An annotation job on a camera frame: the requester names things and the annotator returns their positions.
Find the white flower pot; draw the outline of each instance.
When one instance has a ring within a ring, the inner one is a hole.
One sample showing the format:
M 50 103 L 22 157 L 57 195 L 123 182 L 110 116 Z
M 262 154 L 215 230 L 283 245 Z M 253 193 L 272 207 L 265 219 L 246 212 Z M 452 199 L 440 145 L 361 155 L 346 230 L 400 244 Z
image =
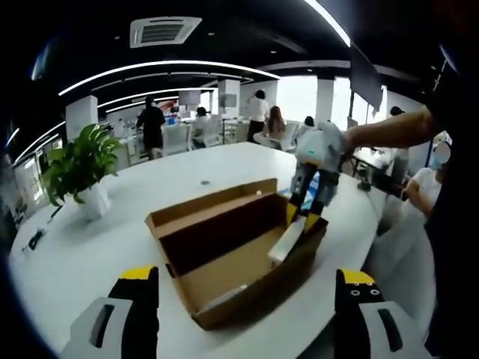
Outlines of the white flower pot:
M 91 188 L 79 192 L 78 196 L 85 202 L 79 204 L 80 211 L 90 221 L 104 217 L 110 209 L 108 194 L 100 183 L 95 183 Z

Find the white pillar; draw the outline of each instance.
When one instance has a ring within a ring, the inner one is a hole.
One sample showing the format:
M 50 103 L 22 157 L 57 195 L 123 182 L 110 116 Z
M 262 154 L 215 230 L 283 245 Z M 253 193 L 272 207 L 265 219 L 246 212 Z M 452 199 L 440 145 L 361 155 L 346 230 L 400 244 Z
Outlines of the white pillar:
M 98 123 L 98 99 L 87 96 L 70 103 L 66 110 L 67 139 L 74 140 L 80 135 L 82 129 L 92 123 Z
M 334 89 L 334 80 L 317 80 L 316 117 L 314 123 L 331 120 Z
M 223 118 L 235 118 L 240 115 L 240 82 L 236 80 L 224 80 L 218 83 L 218 107 L 219 112 L 222 114 Z M 223 95 L 234 95 L 236 96 L 236 106 L 227 107 L 224 111 L 222 108 L 222 97 Z

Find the green plant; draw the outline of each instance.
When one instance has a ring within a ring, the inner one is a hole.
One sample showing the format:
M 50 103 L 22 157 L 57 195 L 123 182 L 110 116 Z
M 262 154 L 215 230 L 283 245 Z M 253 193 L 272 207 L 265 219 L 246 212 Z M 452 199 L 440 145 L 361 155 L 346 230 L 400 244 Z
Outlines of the green plant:
M 120 142 L 108 138 L 106 130 L 97 125 L 86 126 L 80 136 L 64 148 L 53 150 L 48 158 L 50 167 L 43 175 L 50 202 L 60 206 L 66 195 L 73 196 L 77 203 L 84 203 L 78 193 L 91 188 L 107 174 L 117 176 L 114 151 Z

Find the hair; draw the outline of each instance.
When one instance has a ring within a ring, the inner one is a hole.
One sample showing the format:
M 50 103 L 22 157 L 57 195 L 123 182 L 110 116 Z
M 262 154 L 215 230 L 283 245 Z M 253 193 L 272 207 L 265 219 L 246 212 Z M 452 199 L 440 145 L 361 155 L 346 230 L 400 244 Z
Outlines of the hair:
M 198 116 L 206 116 L 207 115 L 207 110 L 205 109 L 205 107 L 198 107 L 196 109 L 196 114 Z
M 266 99 L 266 94 L 265 94 L 264 90 L 258 90 L 258 91 L 256 91 L 256 93 L 254 95 L 258 99 Z
M 312 118 L 311 116 L 307 116 L 305 119 L 305 125 L 314 127 L 314 118 Z
M 391 110 L 390 110 L 389 113 L 391 114 L 391 116 L 397 116 L 397 115 L 399 115 L 399 114 L 403 114 L 404 111 L 401 110 L 401 109 L 400 109 L 399 107 L 397 107 L 397 106 L 393 106 L 393 107 L 391 107 Z
M 144 104 L 147 108 L 150 108 L 151 107 L 151 104 L 153 103 L 155 99 L 153 98 L 153 96 L 146 96 L 146 98 L 144 99 Z
M 278 125 L 279 131 L 283 132 L 286 129 L 283 117 L 281 116 L 281 109 L 278 106 L 273 106 L 271 110 L 269 110 L 269 117 L 268 120 L 266 120 L 269 132 L 273 131 L 275 123 Z

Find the led light strip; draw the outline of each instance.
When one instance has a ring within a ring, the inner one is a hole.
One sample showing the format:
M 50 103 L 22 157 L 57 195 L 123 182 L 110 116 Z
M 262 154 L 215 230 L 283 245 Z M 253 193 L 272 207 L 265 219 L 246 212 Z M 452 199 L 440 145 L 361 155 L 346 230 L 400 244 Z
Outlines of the led light strip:
M 7 140 L 7 144 L 5 145 L 5 148 L 10 144 L 10 142 L 13 140 L 13 138 L 16 136 L 16 134 L 18 133 L 19 130 L 20 130 L 20 128 L 13 131 L 12 136 L 10 136 L 10 138 Z
M 172 97 L 163 97 L 161 99 L 155 99 L 155 101 L 166 101 L 166 100 L 169 100 L 169 99 L 179 99 L 178 96 L 172 96 Z M 138 101 L 138 102 L 134 102 L 134 103 L 129 103 L 128 105 L 125 105 L 125 106 L 120 106 L 120 107 L 117 107 L 117 108 L 112 108 L 111 110 L 107 110 L 105 111 L 107 114 L 109 114 L 110 112 L 114 112 L 114 111 L 118 111 L 118 110 L 121 110 L 122 108 L 127 108 L 127 107 L 133 107 L 133 106 L 140 106 L 144 104 L 144 100 L 143 101 Z
M 111 105 L 112 103 L 115 103 L 115 102 L 124 101 L 125 99 L 132 99 L 134 97 L 153 95 L 154 93 L 165 93 L 165 92 L 173 92 L 173 91 L 196 91 L 196 90 L 212 91 L 214 90 L 214 88 L 170 88 L 169 90 L 158 90 L 158 91 L 151 91 L 151 92 L 145 92 L 145 93 L 137 93 L 136 95 L 122 97 L 121 99 L 114 99 L 113 101 L 102 103 L 101 105 L 98 105 L 97 107 L 100 108 L 103 106 Z
M 336 31 L 336 34 L 344 41 L 347 47 L 351 47 L 351 39 L 347 36 L 345 30 L 339 25 L 334 17 L 325 9 L 317 0 L 304 0 L 306 4 L 311 6 L 325 21 Z
M 40 146 L 38 146 L 34 152 L 37 152 L 38 150 L 40 150 L 43 146 L 45 146 L 46 144 L 52 142 L 53 140 L 55 140 L 57 137 L 59 136 L 59 134 L 57 133 L 56 135 L 50 137 L 48 140 L 46 140 L 45 142 L 43 142 Z
M 170 61 L 154 61 L 154 62 L 145 62 L 143 64 L 135 64 L 135 65 L 129 65 L 129 66 L 123 66 L 123 67 L 118 67 L 117 69 L 105 71 L 104 73 L 99 73 L 98 75 L 89 77 L 85 80 L 82 80 L 80 82 L 77 82 L 74 85 L 71 85 L 69 88 L 65 88 L 63 91 L 59 92 L 59 96 L 65 95 L 67 92 L 70 92 L 71 90 L 77 88 L 78 86 L 82 86 L 90 81 L 99 79 L 100 77 L 111 75 L 112 73 L 119 73 L 121 71 L 126 71 L 126 70 L 131 70 L 131 69 L 138 69 L 141 67 L 148 67 L 148 66 L 159 66 L 159 65 L 205 65 L 205 66 L 216 66 L 216 67 L 228 67 L 230 69 L 235 69 L 235 70 L 242 70 L 242 71 L 248 71 L 250 73 L 257 73 L 259 75 L 263 76 L 268 76 L 273 79 L 279 80 L 281 77 L 274 75 L 272 73 L 267 73 L 265 71 L 261 70 L 256 70 L 252 69 L 250 67 L 244 67 L 244 66 L 239 66 L 239 65 L 233 65 L 233 64 L 223 64 L 222 62 L 212 62 L 212 61 L 196 61 L 196 60 L 170 60 Z
M 38 142 L 40 142 L 43 138 L 45 138 L 46 136 L 48 136 L 50 133 L 52 133 L 53 131 L 55 131 L 58 127 L 60 126 L 63 126 L 65 124 L 65 121 L 63 121 L 62 123 L 59 123 L 57 126 L 49 129 L 47 132 L 45 132 L 43 135 L 41 135 L 39 138 L 37 138 L 35 141 L 33 141 L 33 143 L 28 146 L 25 151 L 23 151 L 20 156 L 18 156 L 15 160 L 15 162 L 13 163 L 13 165 L 16 165 L 18 163 L 18 161 L 35 145 L 37 144 Z

